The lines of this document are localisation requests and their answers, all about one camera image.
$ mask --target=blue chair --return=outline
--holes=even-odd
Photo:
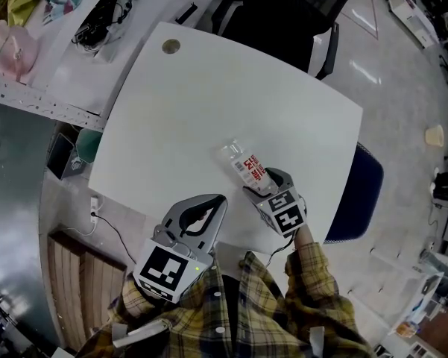
[[[350,176],[325,243],[346,242],[365,234],[373,217],[383,177],[381,163],[358,143]]]

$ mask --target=plastic water bottle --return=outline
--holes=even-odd
[[[270,178],[259,160],[252,152],[244,149],[237,139],[225,145],[221,152],[230,161],[230,165],[239,174],[245,186],[262,196],[278,192],[277,184]]]

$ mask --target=bottle label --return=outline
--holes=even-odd
[[[232,162],[232,167],[240,175],[245,185],[254,191],[265,190],[272,183],[272,179],[253,154],[243,153]]]

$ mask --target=pink bag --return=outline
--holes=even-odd
[[[16,81],[28,73],[38,55],[38,42],[18,25],[9,28],[0,20],[0,73]]]

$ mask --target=black office chair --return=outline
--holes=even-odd
[[[225,14],[236,0],[223,0],[212,15],[218,34]],[[324,65],[316,78],[333,71],[339,26],[335,22],[347,0],[242,0],[223,37],[260,50],[308,72],[313,37],[332,29]]]
[[[346,242],[365,234],[373,217],[383,178],[381,163],[358,143],[350,175],[325,243]]]

